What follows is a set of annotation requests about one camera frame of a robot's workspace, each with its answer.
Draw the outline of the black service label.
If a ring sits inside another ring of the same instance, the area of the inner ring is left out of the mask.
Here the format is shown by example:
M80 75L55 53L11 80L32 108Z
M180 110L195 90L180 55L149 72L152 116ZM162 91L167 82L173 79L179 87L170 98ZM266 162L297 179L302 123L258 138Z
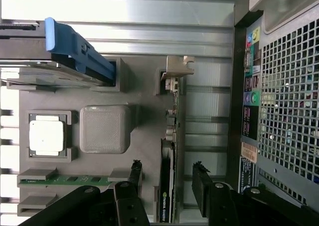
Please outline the black service label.
M253 187L255 183L255 164L240 157L238 193L242 194L246 188Z

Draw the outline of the loose green RAM stick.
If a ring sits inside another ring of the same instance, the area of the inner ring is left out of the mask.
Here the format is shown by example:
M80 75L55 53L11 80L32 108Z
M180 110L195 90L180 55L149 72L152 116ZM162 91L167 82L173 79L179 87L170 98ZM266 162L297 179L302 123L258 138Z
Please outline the loose green RAM stick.
M108 186L112 182L107 176L89 175L60 175L55 174L47 179L22 179L19 184L22 186Z

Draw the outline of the orange sticker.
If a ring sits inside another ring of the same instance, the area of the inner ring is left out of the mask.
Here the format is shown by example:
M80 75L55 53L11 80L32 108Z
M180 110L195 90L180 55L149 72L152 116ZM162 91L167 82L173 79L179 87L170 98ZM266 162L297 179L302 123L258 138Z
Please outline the orange sticker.
M241 156L248 159L252 163L257 163L258 150L255 146L242 142Z

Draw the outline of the grey parts rack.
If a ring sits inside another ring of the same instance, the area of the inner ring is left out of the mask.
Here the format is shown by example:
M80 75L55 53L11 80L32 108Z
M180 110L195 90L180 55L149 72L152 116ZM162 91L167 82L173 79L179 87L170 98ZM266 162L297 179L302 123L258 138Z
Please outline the grey parts rack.
M141 197L146 212L157 218L161 139L172 95L159 93L164 56L112 56L118 87L48 88L19 92L19 217L31 217L78 186L22 186L22 179L52 175L128 176L134 160L142 163ZM54 115L65 123L62 156L32 156L29 123L35 115Z

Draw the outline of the silver CPU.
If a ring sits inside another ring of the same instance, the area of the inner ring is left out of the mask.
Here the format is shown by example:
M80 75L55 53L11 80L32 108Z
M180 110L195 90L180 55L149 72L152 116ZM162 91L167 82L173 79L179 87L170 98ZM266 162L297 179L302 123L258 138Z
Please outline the silver CPU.
M52 157L65 150L65 123L59 116L35 115L29 123L29 149L32 155Z

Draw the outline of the hard disk in blue caddy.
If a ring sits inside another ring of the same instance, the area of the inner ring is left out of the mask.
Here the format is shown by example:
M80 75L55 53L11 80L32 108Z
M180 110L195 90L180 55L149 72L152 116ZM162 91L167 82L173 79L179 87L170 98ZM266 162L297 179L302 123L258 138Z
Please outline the hard disk in blue caddy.
M18 69L17 86L114 87L116 65L71 26L48 17L35 24L0 23L0 69Z

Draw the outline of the black open PC case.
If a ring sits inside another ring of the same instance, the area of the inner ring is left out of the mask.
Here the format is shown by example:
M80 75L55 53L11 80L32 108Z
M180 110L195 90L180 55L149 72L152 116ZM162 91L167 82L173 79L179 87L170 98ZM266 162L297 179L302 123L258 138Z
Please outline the black open PC case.
M319 0L235 3L230 106L230 188L245 142L254 187L319 213Z

